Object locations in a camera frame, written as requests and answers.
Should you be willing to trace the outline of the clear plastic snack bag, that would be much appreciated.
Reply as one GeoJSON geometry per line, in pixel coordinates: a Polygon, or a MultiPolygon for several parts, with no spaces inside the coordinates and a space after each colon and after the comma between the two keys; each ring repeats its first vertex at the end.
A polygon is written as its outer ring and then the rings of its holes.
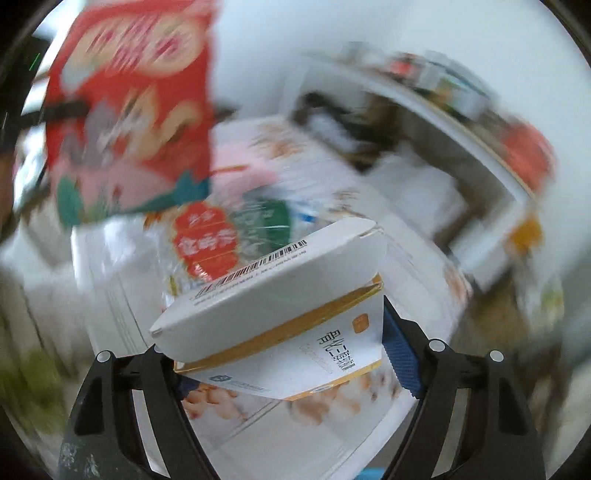
{"type": "Polygon", "coordinates": [[[279,168],[255,146],[214,148],[211,195],[144,225],[157,251],[164,307],[307,234],[300,206],[279,182],[279,168]]]}

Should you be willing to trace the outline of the white yellow carton box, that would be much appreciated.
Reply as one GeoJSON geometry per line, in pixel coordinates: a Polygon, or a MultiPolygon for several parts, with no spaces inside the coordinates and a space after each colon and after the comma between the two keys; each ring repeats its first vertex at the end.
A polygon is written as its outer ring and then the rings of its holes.
{"type": "Polygon", "coordinates": [[[293,401],[382,363],[388,250],[346,217],[177,298],[150,327],[175,373],[293,401]]]}

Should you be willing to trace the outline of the red snack bag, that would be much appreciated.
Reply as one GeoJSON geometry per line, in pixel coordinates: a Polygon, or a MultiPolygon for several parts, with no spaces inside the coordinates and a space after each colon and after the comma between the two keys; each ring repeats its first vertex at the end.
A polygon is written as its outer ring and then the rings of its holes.
{"type": "Polygon", "coordinates": [[[46,128],[65,227],[207,198],[214,1],[100,1],[73,22],[46,101],[88,113],[46,128]]]}

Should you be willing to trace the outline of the yellow plastic bag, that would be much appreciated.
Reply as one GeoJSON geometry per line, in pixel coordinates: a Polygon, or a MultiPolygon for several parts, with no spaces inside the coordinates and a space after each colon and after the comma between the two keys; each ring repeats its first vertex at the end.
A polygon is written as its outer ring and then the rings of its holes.
{"type": "Polygon", "coordinates": [[[544,232],[539,217],[532,213],[510,233],[505,250],[509,255],[521,258],[531,254],[543,242],[544,232]]]}

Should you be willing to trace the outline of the white shelf table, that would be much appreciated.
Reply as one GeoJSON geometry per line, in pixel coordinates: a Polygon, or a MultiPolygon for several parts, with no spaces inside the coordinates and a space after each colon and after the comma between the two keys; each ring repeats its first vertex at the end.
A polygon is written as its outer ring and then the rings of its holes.
{"type": "Polygon", "coordinates": [[[321,53],[295,58],[279,111],[372,181],[478,290],[514,270],[510,237],[538,196],[500,142],[373,68],[321,53]]]}

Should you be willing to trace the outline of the orange red plastic bag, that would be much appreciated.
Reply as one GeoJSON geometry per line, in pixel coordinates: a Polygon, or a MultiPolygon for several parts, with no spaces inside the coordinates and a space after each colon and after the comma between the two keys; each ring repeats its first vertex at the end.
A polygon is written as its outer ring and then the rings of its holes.
{"type": "Polygon", "coordinates": [[[502,135],[504,159],[535,193],[546,187],[555,173],[555,152],[546,137],[533,125],[510,123],[502,135]]]}

